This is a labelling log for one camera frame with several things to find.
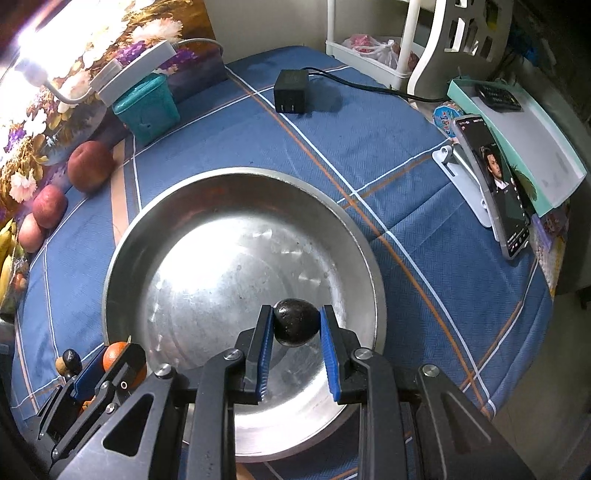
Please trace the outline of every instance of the man on screen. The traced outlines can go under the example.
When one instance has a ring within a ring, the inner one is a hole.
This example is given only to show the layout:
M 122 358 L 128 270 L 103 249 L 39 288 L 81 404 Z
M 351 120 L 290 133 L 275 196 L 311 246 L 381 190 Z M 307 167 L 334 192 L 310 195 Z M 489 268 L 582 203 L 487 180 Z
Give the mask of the man on screen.
M 491 191 L 495 193 L 499 190 L 505 190 L 509 186 L 509 184 L 505 182 L 505 180 L 503 180 L 503 170 L 501 162 L 497 161 L 494 153 L 488 147 L 481 147 L 480 154 L 482 156 L 482 159 L 485 161 L 486 169 L 490 172 L 495 182 L 494 186 L 491 185 Z

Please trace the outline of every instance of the black stone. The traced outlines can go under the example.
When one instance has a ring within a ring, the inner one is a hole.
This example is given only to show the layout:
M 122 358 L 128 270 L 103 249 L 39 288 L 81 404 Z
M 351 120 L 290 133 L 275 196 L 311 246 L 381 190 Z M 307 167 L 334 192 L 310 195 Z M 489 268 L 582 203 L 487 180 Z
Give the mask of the black stone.
M 66 368 L 72 372 L 73 375 L 78 375 L 82 372 L 82 360 L 80 360 L 80 355 L 75 350 L 69 348 L 66 350 L 62 356 L 64 360 L 64 364 Z
M 303 345 L 320 330 L 320 312 L 305 300 L 281 300 L 273 313 L 275 338 L 282 345 Z

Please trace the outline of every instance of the metal bowl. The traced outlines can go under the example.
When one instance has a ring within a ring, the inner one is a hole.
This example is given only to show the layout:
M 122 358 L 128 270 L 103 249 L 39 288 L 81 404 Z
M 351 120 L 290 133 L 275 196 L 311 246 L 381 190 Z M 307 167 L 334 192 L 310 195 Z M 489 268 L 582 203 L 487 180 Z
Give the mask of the metal bowl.
M 105 281 L 103 335 L 131 335 L 150 369 L 197 367 L 254 327 L 262 304 L 285 298 L 331 303 L 363 346 L 383 350 L 382 278 L 347 213 L 276 171 L 210 171 L 156 197 L 125 232 Z M 292 455 L 351 412 L 332 400 L 318 336 L 292 349 L 275 341 L 263 402 L 235 408 L 236 455 Z

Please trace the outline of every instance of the red apple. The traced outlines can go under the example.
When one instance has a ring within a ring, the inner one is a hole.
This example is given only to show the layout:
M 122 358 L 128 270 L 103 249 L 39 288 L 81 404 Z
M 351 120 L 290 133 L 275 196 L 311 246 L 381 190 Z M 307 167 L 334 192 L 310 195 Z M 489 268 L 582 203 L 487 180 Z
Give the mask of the red apple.
M 43 244 L 45 233 L 35 221 L 32 213 L 29 213 L 22 221 L 21 229 L 18 232 L 18 243 L 30 254 L 39 250 Z
M 115 160 L 109 149 L 94 140 L 79 145 L 68 161 L 68 178 L 76 190 L 93 193 L 111 176 Z
M 46 185 L 33 200 L 33 216 L 43 228 L 54 228 L 60 223 L 68 207 L 68 199 L 55 185 Z

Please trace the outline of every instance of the phone stand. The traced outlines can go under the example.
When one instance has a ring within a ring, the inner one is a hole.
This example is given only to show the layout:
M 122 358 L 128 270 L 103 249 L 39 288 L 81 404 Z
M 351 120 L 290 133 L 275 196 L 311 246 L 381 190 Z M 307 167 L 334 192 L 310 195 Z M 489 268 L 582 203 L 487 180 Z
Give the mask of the phone stand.
M 435 150 L 431 156 L 462 194 L 482 226 L 491 228 L 493 223 L 482 195 L 482 186 L 463 155 L 462 146 L 444 145 L 441 149 Z

